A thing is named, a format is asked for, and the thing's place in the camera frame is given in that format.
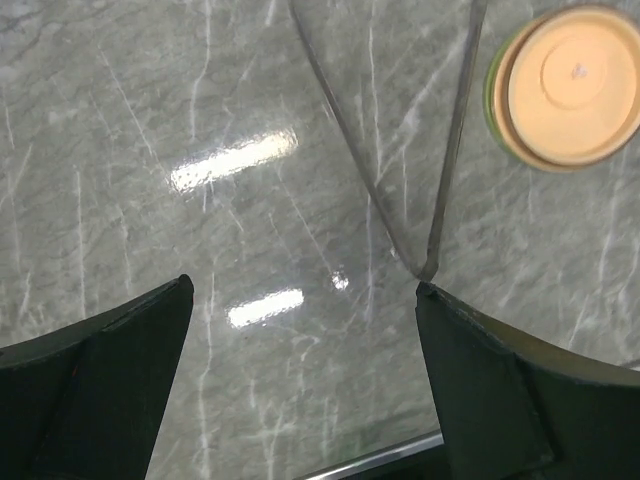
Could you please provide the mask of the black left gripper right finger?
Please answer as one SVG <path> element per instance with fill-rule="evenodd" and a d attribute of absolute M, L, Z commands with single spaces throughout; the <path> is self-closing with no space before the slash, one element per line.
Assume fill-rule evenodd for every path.
<path fill-rule="evenodd" d="M 430 283 L 416 296 L 454 478 L 638 478 L 638 372 L 559 348 Z"/>

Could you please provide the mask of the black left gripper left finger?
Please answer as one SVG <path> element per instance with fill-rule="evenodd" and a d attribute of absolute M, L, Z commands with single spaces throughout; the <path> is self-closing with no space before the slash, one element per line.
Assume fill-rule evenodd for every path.
<path fill-rule="evenodd" d="M 145 478 L 193 305 L 181 275 L 2 348 L 2 478 Z"/>

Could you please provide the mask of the metal serving tongs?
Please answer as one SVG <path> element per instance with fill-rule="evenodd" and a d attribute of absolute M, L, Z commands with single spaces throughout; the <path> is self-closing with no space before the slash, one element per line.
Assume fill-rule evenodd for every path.
<path fill-rule="evenodd" d="M 470 97 L 472 76 L 475 69 L 476 55 L 480 43 L 487 6 L 488 3 L 486 1 L 473 1 L 471 3 L 468 32 L 464 44 L 464 58 L 462 61 L 461 72 L 458 77 L 457 92 L 449 127 L 445 156 L 442 164 L 438 191 L 434 204 L 434 212 L 427 241 L 426 260 L 421 267 L 416 267 L 411 263 L 408 257 L 408 250 L 406 245 L 403 243 L 403 239 L 394 231 L 390 213 L 385 209 L 382 197 L 378 192 L 378 188 L 367 170 L 365 161 L 358 150 L 355 139 L 349 131 L 346 120 L 340 110 L 339 103 L 322 70 L 322 66 L 318 61 L 312 43 L 310 42 L 309 35 L 307 34 L 304 24 L 296 11 L 296 3 L 293 1 L 288 3 L 289 13 L 296 27 L 301 44 L 305 50 L 307 60 L 322 90 L 329 110 L 331 111 L 331 114 L 347 144 L 360 178 L 366 187 L 369 198 L 381 217 L 382 223 L 399 256 L 399 259 L 414 278 L 421 282 L 432 281 L 439 269 L 440 246 L 444 228 L 445 212 L 452 185 L 453 174 L 456 168 L 459 145 L 461 142 L 468 100 Z"/>

